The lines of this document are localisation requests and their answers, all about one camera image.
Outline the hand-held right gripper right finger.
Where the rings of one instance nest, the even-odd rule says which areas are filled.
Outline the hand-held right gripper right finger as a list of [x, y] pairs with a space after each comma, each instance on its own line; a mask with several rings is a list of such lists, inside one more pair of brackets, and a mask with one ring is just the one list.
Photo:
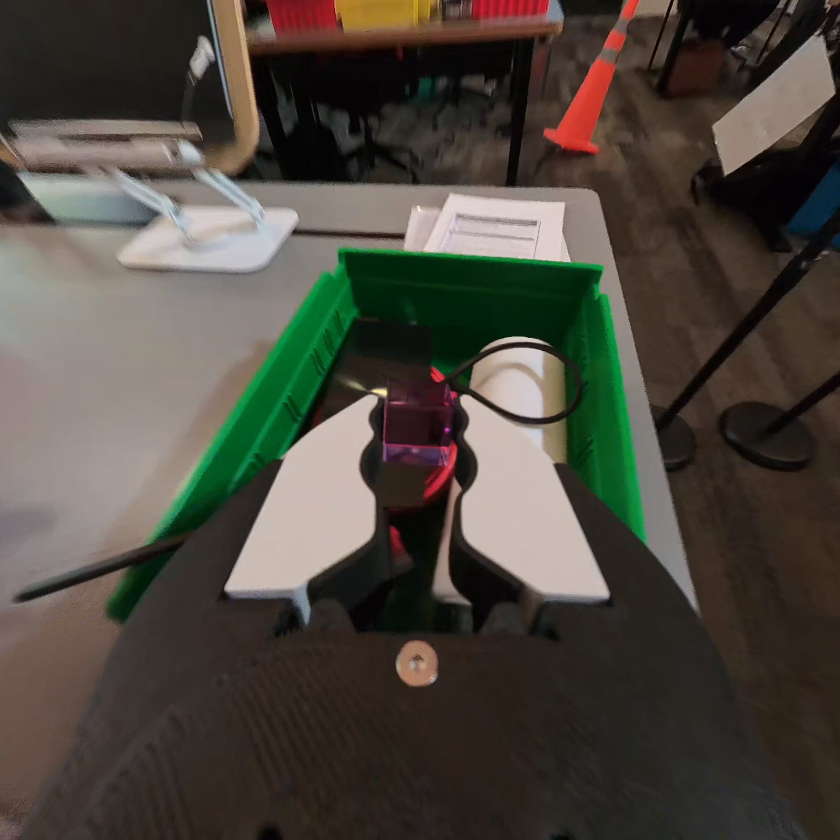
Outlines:
[[433, 598], [483, 623], [501, 603], [535, 623], [548, 604], [604, 605], [611, 594], [557, 465], [478, 401], [455, 406], [457, 457]]

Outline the purple transparent cube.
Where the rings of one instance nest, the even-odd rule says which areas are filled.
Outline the purple transparent cube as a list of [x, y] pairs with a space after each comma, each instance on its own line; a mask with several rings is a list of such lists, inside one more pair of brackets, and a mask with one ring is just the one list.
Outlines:
[[382, 423], [383, 461], [398, 466], [447, 466], [454, 410], [453, 393], [442, 381], [389, 381]]

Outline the red item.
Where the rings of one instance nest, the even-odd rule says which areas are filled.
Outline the red item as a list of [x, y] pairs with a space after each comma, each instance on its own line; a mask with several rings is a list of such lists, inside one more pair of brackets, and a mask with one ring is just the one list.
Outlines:
[[[421, 367], [417, 371], [410, 371], [391, 380], [425, 381], [427, 379], [446, 383], [445, 375], [432, 365], [427, 368]], [[387, 502], [386, 506], [389, 514], [396, 517], [398, 522], [430, 507], [446, 494], [457, 460], [454, 433], [449, 452], [449, 462], [445, 467], [412, 467], [385, 463], [387, 465], [385, 469], [386, 487], [382, 494]]]

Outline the black stanchion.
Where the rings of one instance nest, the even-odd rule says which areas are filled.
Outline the black stanchion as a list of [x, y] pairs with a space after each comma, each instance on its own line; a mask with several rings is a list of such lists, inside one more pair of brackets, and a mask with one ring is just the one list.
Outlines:
[[765, 402], [734, 404], [719, 416], [718, 432], [731, 449], [756, 466], [783, 472], [803, 470], [813, 461], [816, 442], [802, 416], [838, 386], [836, 372], [785, 410]]
[[837, 209], [791, 258], [774, 278], [767, 290], [748, 312], [741, 317], [729, 335], [721, 341], [709, 358], [702, 364], [674, 400], [666, 407], [652, 404], [654, 428], [660, 454], [667, 471], [687, 467], [695, 457], [697, 440], [690, 426], [680, 416], [709, 379], [722, 367], [756, 329], [761, 321], [795, 289], [822, 257], [835, 236], [838, 235], [839, 210]]

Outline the black rod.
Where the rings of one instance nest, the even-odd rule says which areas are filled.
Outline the black rod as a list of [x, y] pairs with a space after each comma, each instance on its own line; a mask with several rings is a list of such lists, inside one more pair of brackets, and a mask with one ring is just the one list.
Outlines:
[[18, 605], [36, 601], [40, 598], [94, 581], [103, 576], [156, 561], [180, 549], [183, 543], [192, 536], [193, 532], [185, 532], [168, 538], [158, 539], [139, 548], [115, 554], [104, 560], [81, 566], [80, 568], [50, 577], [44, 581], [33, 583], [17, 592], [12, 598], [12, 603]]

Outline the white laptop stand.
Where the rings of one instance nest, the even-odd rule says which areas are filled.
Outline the white laptop stand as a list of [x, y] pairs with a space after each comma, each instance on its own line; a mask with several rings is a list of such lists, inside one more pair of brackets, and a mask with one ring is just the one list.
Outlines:
[[177, 203], [122, 171], [108, 175], [157, 213], [119, 253], [127, 269], [252, 274], [268, 267], [299, 225], [294, 209], [264, 207], [218, 170], [193, 168], [191, 175], [225, 198], [225, 206]]

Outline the printed paper sheet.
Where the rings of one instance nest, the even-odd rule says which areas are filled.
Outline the printed paper sheet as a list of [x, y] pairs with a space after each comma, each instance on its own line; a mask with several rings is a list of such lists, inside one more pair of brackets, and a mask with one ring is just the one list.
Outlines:
[[563, 202], [450, 193], [423, 251], [569, 263], [564, 217]]

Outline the silver flat device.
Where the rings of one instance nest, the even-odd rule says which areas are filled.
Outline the silver flat device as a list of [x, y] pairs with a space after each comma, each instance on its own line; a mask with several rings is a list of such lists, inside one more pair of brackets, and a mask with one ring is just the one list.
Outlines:
[[22, 173], [19, 178], [60, 224], [137, 227], [156, 217], [155, 211], [110, 180], [32, 173]]

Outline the silver laptop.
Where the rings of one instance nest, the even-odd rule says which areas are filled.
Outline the silver laptop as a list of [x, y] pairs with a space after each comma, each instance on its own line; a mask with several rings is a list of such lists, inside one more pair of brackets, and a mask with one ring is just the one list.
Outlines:
[[11, 120], [2, 157], [21, 170], [188, 171], [205, 163], [194, 122], [131, 119]]

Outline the orange traffic cone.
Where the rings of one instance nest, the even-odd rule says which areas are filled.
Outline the orange traffic cone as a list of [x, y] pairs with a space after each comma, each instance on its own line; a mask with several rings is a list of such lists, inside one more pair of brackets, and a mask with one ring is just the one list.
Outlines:
[[573, 154], [595, 155], [599, 146], [593, 141], [606, 94], [612, 84], [616, 62], [634, 19], [638, 1], [626, 1], [605, 43], [588, 70], [556, 128], [546, 128], [543, 138], [560, 150]]

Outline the blue container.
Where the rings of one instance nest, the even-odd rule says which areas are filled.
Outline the blue container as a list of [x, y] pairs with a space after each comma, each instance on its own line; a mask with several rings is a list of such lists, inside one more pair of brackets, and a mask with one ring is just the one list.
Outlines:
[[787, 224], [787, 232], [798, 238], [811, 238], [839, 206], [839, 161], [823, 177], [814, 192]]

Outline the wooden table black legs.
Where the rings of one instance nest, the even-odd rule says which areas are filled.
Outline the wooden table black legs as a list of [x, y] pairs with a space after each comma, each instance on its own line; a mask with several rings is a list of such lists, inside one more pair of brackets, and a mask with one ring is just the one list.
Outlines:
[[564, 12], [561, 5], [550, 2], [543, 16], [468, 19], [355, 32], [322, 28], [280, 34], [274, 31], [270, 22], [261, 22], [248, 26], [245, 37], [252, 59], [294, 54], [360, 53], [427, 46], [512, 43], [510, 145], [505, 186], [515, 187], [518, 184], [533, 53], [538, 41], [558, 37], [563, 26]]

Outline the white sign board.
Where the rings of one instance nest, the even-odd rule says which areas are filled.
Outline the white sign board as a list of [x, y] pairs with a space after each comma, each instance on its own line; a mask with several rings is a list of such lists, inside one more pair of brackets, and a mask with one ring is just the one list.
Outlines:
[[712, 125], [724, 176], [780, 141], [836, 93], [825, 38], [813, 35]]

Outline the red plastic bin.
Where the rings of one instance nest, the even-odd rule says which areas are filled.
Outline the red plastic bin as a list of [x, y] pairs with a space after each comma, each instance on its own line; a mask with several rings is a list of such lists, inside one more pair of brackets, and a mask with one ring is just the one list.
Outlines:
[[544, 18], [550, 1], [471, 1], [471, 16], [476, 20]]
[[265, 1], [278, 34], [311, 33], [338, 28], [334, 1]]

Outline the yellow plastic bin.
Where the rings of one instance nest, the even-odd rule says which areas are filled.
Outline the yellow plastic bin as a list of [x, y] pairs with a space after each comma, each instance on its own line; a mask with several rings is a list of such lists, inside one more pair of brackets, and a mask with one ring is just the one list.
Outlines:
[[336, 17], [345, 32], [414, 28], [437, 14], [438, 1], [335, 1]]

